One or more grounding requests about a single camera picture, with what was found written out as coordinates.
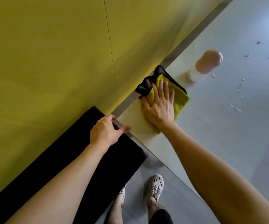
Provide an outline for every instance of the foot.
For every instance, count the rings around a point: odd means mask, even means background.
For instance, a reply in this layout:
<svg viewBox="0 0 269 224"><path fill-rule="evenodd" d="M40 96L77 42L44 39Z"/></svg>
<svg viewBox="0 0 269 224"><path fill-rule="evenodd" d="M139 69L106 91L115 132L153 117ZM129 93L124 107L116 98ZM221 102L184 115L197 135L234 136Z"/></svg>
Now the foot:
<svg viewBox="0 0 269 224"><path fill-rule="evenodd" d="M122 204L124 203L124 198L125 198L125 187L126 185L123 187L123 189L121 189L121 191L119 192L120 194L123 195L123 200L122 200Z"/></svg>
<svg viewBox="0 0 269 224"><path fill-rule="evenodd" d="M143 202L147 202L150 197L154 197L158 202L159 196L163 191L163 178L160 174L155 174L149 181L148 192L144 197Z"/></svg>

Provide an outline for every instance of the brown bottle cap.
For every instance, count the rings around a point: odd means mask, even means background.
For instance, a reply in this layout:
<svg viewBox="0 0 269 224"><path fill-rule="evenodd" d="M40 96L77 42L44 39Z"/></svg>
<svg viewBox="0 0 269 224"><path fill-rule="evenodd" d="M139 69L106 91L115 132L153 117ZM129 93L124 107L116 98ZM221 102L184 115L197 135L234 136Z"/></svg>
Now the brown bottle cap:
<svg viewBox="0 0 269 224"><path fill-rule="evenodd" d="M201 74L208 74L222 62L222 54L216 50L209 49L196 62L196 70Z"/></svg>

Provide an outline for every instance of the black mat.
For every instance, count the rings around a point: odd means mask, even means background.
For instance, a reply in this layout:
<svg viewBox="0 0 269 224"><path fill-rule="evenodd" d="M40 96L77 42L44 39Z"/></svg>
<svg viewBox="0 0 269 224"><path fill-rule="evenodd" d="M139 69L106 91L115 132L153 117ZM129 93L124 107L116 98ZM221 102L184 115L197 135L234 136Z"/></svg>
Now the black mat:
<svg viewBox="0 0 269 224"><path fill-rule="evenodd" d="M89 145L90 130L103 116L96 107L89 109L0 192L0 223L5 223ZM147 154L123 134L97 166L73 223L95 223L146 158Z"/></svg>

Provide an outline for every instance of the forearm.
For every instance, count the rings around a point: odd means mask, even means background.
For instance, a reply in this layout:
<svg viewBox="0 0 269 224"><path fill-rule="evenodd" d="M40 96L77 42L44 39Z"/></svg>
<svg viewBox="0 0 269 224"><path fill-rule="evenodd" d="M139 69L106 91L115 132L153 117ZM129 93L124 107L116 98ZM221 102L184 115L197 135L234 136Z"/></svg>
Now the forearm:
<svg viewBox="0 0 269 224"><path fill-rule="evenodd" d="M104 155L103 145L86 149L37 192L8 223L72 223L88 183Z"/></svg>
<svg viewBox="0 0 269 224"><path fill-rule="evenodd" d="M194 188L221 223L269 222L269 203L235 169L176 123L169 122L160 130L172 144Z"/></svg>

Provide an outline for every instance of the person's left hand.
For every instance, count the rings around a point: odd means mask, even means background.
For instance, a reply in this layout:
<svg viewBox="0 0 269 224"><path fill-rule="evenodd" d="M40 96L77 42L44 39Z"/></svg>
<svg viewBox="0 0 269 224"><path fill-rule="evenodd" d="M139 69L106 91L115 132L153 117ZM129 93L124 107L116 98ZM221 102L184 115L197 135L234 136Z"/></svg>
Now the person's left hand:
<svg viewBox="0 0 269 224"><path fill-rule="evenodd" d="M90 143L98 144L107 150L111 145L116 143L119 137L130 130L130 126L123 126L118 130L114 129L112 120L117 119L114 115L102 117L97 121L90 131Z"/></svg>

